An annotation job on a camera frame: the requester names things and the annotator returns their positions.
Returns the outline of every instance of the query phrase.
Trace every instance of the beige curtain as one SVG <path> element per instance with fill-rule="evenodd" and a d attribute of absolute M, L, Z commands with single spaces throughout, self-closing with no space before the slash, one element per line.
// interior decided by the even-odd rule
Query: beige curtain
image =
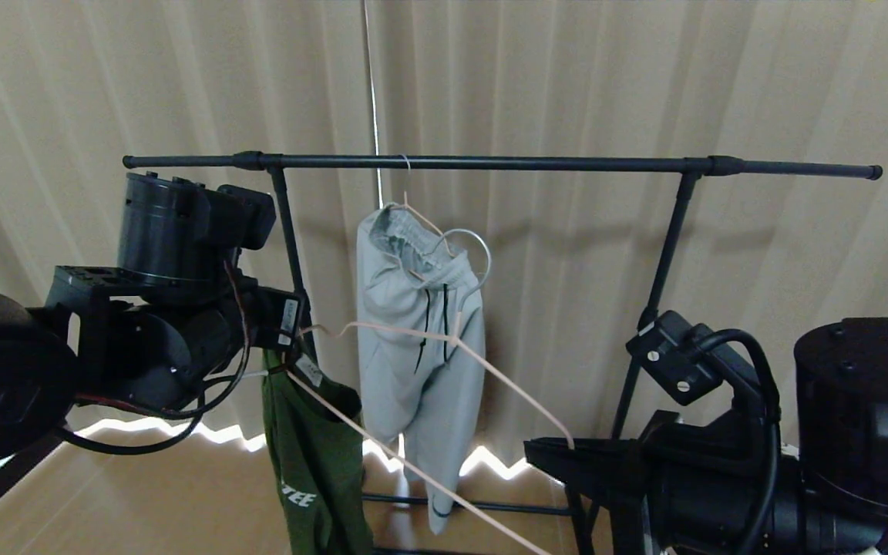
<path fill-rule="evenodd" d="M 371 152 L 362 31 L 357 3 L 0 2 L 0 292 L 36 305 L 56 264 L 116 263 L 123 154 Z M 271 192 L 264 173 L 161 172 Z M 374 176 L 288 179 L 314 312 L 352 319 L 355 226 L 375 207 Z M 292 287 L 278 225 L 242 266 Z M 321 346 L 328 371 L 357 383 L 355 346 Z M 260 407 L 247 380 L 205 422 L 239 422 L 250 438 Z"/>
<path fill-rule="evenodd" d="M 385 154 L 701 156 L 882 164 L 878 182 L 698 185 L 664 308 L 765 346 L 796 439 L 792 345 L 888 316 L 888 3 L 368 2 Z M 579 436 L 606 436 L 676 176 L 384 172 L 384 195 L 489 240 L 489 359 Z M 507 461 L 553 426 L 487 381 Z M 727 391 L 683 410 L 705 422 Z M 628 436 L 675 409 L 642 376 Z"/>

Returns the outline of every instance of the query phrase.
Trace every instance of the gray sweatpants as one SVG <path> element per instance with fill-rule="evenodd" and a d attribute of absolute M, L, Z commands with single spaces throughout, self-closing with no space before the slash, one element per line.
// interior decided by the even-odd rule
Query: gray sweatpants
<path fill-rule="evenodd" d="M 358 319 L 435 334 L 453 331 L 459 299 L 478 284 L 468 253 L 440 239 L 407 210 L 378 210 L 358 226 Z M 410 274 L 414 270 L 423 279 Z M 459 337 L 486 350 L 482 295 L 465 302 Z M 382 442 L 402 433 L 406 459 L 448 489 L 468 456 L 484 370 L 446 341 L 358 328 L 362 415 Z M 427 486 L 430 530 L 441 533 L 453 501 Z"/>

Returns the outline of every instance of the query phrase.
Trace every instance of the wooden floor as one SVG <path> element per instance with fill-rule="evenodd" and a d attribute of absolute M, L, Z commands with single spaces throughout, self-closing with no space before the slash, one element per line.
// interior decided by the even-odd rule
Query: wooden floor
<path fill-rule="evenodd" d="M 96 433 L 105 442 L 141 443 L 161 432 Z M 366 491 L 422 495 L 402 474 L 366 457 Z M 565 504 L 557 483 L 528 470 L 504 481 L 479 465 L 459 492 L 478 501 Z M 366 503 L 365 513 L 385 547 L 469 553 L 525 553 L 466 510 L 455 510 L 439 536 L 427 527 L 424 506 Z M 570 519 L 542 514 L 491 513 L 551 553 L 575 553 Z M 598 553 L 611 551 L 607 517 L 595 530 Z M 193 436 L 151 456 L 115 457 L 61 446 L 0 499 L 0 555 L 53 554 L 285 554 L 286 524 L 267 451 L 239 442 Z"/>

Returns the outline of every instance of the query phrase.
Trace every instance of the dark green garment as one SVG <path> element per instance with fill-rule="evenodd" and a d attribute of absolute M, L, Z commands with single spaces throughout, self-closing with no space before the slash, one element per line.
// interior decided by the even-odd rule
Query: dark green garment
<path fill-rule="evenodd" d="M 278 360 L 267 352 L 265 363 L 275 368 Z M 311 385 L 306 375 L 297 377 Z M 358 393 L 318 377 L 314 390 L 357 421 Z M 262 418 L 293 554 L 371 553 L 372 530 L 362 512 L 362 436 L 285 372 L 262 382 Z"/>

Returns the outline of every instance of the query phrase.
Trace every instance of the black metal clothes rack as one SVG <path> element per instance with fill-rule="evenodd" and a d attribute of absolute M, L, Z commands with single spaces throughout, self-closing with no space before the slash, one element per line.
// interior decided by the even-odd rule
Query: black metal clothes rack
<path fill-rule="evenodd" d="M 342 155 L 288 155 L 264 154 L 257 151 L 240 152 L 226 156 L 157 156 L 123 157 L 126 168 L 144 167 L 233 167 L 250 171 L 267 171 L 272 178 L 279 208 L 279 219 L 286 239 L 287 257 L 293 277 L 294 291 L 307 299 L 303 310 L 304 326 L 311 324 L 310 298 L 304 287 L 303 271 L 300 265 L 296 234 L 293 228 L 293 215 L 287 194 L 286 176 L 288 168 L 359 168 L 359 169 L 415 169 L 415 170 L 506 170 L 506 171 L 553 171 L 553 172 L 651 172 L 680 173 L 677 200 L 670 216 L 670 224 L 660 250 L 659 262 L 653 277 L 646 307 L 639 315 L 637 327 L 641 330 L 656 319 L 660 298 L 666 285 L 670 264 L 673 262 L 680 239 L 688 205 L 694 196 L 694 189 L 702 177 L 737 175 L 737 173 L 777 173 L 778 175 L 828 176 L 877 180 L 882 176 L 881 166 L 850 166 L 838 164 L 809 164 L 799 162 L 767 162 L 742 160 L 731 156 L 708 156 L 704 158 L 577 158 L 577 157 L 520 157 L 520 156 L 342 156 Z M 313 336 L 307 336 L 308 348 L 316 352 Z M 612 426 L 612 439 L 619 439 L 626 424 L 628 408 L 634 394 L 635 384 L 641 366 L 635 358 L 630 359 L 619 406 Z M 592 505 L 585 513 L 581 496 L 565 488 L 567 506 L 528 506 L 515 503 L 473 503 L 482 510 L 500 512 L 552 514 L 570 516 L 577 541 L 579 555 L 592 555 L 592 529 L 598 516 L 599 506 Z M 366 501 L 404 503 L 404 505 L 425 505 L 426 498 L 412 496 L 386 496 L 363 494 Z M 377 548 L 377 553 L 399 554 L 443 554 L 442 551 Z"/>

